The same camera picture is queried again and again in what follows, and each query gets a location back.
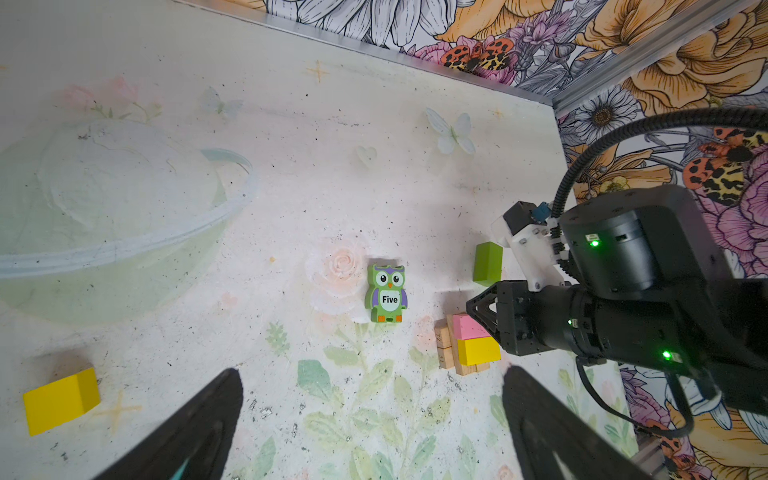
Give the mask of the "yellow small cube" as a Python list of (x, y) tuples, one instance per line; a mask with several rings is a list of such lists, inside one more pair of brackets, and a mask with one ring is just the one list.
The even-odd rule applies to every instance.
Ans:
[(28, 433), (37, 436), (77, 419), (100, 404), (93, 368), (23, 394)]

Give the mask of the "green wood block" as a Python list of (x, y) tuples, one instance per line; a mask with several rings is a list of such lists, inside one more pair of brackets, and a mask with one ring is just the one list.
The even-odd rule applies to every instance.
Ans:
[(472, 280), (484, 287), (490, 287), (502, 278), (503, 247), (494, 242), (478, 244)]

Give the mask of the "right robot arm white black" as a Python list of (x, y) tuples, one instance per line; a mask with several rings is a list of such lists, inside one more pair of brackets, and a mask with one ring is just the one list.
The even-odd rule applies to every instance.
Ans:
[(505, 351), (685, 376), (706, 398), (766, 413), (767, 283), (732, 275), (686, 189), (605, 194), (558, 224), (575, 285), (500, 281), (466, 305)]

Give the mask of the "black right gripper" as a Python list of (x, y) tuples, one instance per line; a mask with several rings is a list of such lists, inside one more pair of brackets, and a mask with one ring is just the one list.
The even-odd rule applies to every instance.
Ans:
[(525, 281), (493, 284), (466, 302), (466, 313), (516, 356), (549, 350), (580, 353), (578, 341), (587, 332), (590, 310), (591, 296), (578, 286), (532, 292)]

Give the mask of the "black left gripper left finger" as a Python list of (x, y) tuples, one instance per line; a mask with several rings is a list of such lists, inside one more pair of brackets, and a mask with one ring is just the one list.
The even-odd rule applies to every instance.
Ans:
[(243, 405), (237, 369), (223, 370), (99, 479), (220, 479)]

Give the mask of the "green owl number toy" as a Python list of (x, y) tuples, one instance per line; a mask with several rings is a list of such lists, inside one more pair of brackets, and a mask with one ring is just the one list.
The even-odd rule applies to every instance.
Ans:
[(373, 264), (367, 272), (365, 307), (374, 323), (401, 323), (408, 308), (404, 266)]

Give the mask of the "yellow long wood block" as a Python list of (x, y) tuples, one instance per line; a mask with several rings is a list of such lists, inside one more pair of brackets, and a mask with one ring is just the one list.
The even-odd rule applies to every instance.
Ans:
[(501, 347), (490, 336), (458, 340), (459, 362), (464, 366), (493, 363), (501, 359)]

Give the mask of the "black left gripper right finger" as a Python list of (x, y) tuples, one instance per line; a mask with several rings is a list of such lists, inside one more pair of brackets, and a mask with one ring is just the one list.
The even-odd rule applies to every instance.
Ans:
[(522, 477), (647, 479), (531, 374), (519, 366), (504, 375), (502, 404)]

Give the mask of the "pink wood block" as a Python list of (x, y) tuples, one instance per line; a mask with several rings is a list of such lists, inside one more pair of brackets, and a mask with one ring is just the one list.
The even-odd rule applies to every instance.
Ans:
[(452, 315), (449, 324), (457, 340), (490, 337), (486, 329), (466, 313)]

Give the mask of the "natural wood block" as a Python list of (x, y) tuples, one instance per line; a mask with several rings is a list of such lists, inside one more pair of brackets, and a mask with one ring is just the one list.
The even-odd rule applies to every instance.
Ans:
[(458, 343), (454, 336), (452, 315), (446, 317), (448, 329), (449, 345), (444, 353), (446, 369), (453, 368), (457, 375), (467, 376), (475, 373), (481, 373), (490, 369), (490, 363), (481, 363), (472, 366), (460, 363)]
[(450, 330), (445, 321), (438, 322), (435, 325), (435, 339), (439, 367), (441, 369), (450, 370), (455, 367), (452, 351), (452, 340)]

